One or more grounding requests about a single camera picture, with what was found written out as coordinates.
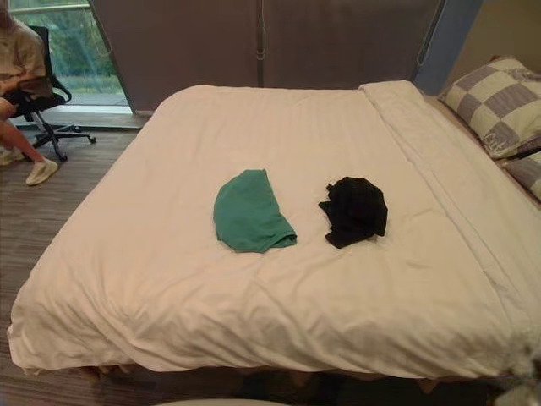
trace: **green towel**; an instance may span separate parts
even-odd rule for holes
[[[216,234],[237,252],[264,253],[297,243],[272,193],[266,170],[247,170],[224,184],[214,204]]]

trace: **office chair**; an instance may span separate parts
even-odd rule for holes
[[[53,93],[49,97],[37,97],[36,99],[32,99],[30,97],[30,93],[28,93],[28,96],[25,98],[25,102],[19,105],[14,117],[25,116],[27,122],[34,122],[37,128],[40,130],[40,133],[36,135],[34,147],[38,148],[45,145],[47,142],[51,142],[58,159],[64,162],[68,159],[68,157],[60,150],[58,140],[62,138],[87,138],[91,144],[95,144],[96,137],[90,137],[89,134],[81,134],[79,127],[76,127],[73,124],[64,126],[51,125],[41,116],[40,112],[69,102],[72,99],[72,94],[62,83],[60,83],[60,80],[58,80],[58,78],[52,72],[51,50],[49,49],[49,29],[35,25],[31,25],[30,28],[43,40],[43,46],[45,48],[44,56],[46,75],[30,80],[22,80],[19,82],[18,88],[20,91],[25,91],[23,87],[31,84],[32,82],[48,80],[52,86]],[[55,90],[62,91],[66,97],[55,93]]]

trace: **checkered pillow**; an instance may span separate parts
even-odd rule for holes
[[[504,168],[541,202],[541,151],[523,159],[506,162]]]
[[[469,124],[493,158],[541,147],[541,74],[516,59],[474,70],[440,99]]]

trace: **window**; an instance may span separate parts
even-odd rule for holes
[[[11,0],[10,13],[49,29],[52,70],[73,104],[128,105],[86,0]]]

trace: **tree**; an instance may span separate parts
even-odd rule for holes
[[[10,8],[14,10],[71,4],[87,4],[87,2],[86,0],[12,0]],[[87,87],[87,91],[92,89],[103,91],[101,83],[103,80],[99,78],[116,76],[100,31],[89,9],[16,14],[15,18],[27,25],[43,25],[49,29],[52,66],[59,77],[77,76],[79,77],[77,87]],[[117,88],[116,91],[120,91],[120,84],[116,78],[114,79],[113,87]]]

